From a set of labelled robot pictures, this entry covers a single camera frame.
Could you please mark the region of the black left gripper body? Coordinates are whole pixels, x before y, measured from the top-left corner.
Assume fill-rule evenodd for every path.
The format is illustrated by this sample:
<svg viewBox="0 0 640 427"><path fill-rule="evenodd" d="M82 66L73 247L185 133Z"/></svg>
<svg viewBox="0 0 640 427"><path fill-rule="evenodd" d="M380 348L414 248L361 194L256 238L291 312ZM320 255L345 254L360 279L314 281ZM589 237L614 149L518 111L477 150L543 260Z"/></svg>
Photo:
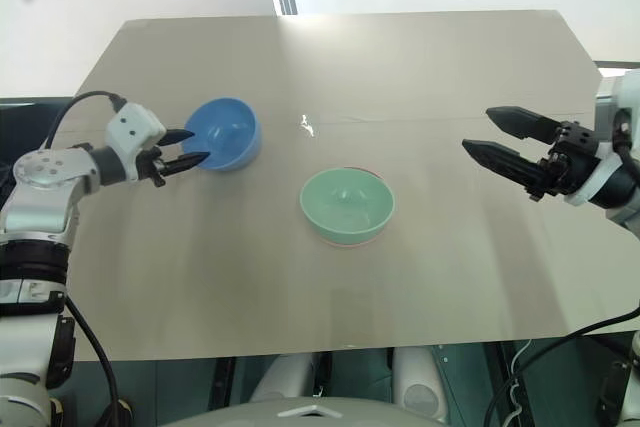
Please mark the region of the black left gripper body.
<svg viewBox="0 0 640 427"><path fill-rule="evenodd" d="M139 181L150 179L156 188L163 187L166 184L160 173L160 170L164 167L161 155L160 148L154 146L151 149L142 150L136 156L135 164Z"/></svg>

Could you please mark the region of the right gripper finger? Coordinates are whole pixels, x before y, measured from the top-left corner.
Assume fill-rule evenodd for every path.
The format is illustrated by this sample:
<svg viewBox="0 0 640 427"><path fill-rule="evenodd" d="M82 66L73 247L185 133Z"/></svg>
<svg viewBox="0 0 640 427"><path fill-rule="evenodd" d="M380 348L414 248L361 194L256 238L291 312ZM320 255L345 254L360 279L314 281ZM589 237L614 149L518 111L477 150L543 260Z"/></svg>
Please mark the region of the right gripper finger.
<svg viewBox="0 0 640 427"><path fill-rule="evenodd" d="M486 114L501 131L518 139L532 138L542 143L554 143L557 137L557 121L521 107L491 107Z"/></svg>
<svg viewBox="0 0 640 427"><path fill-rule="evenodd" d="M462 147L482 167L523 186L544 192L544 169L517 151L490 141L464 139Z"/></svg>

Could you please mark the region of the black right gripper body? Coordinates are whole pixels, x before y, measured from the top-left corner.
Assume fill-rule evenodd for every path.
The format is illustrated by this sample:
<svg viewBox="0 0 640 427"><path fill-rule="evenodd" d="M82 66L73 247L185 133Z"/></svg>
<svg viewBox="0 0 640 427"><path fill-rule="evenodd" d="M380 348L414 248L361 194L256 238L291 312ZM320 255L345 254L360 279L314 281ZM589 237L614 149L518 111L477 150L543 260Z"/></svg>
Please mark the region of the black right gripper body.
<svg viewBox="0 0 640 427"><path fill-rule="evenodd" d="M547 155L536 162L541 179L525 187L534 201L545 195L573 194L600 162L595 133L576 122L539 119L529 136L550 145Z"/></svg>

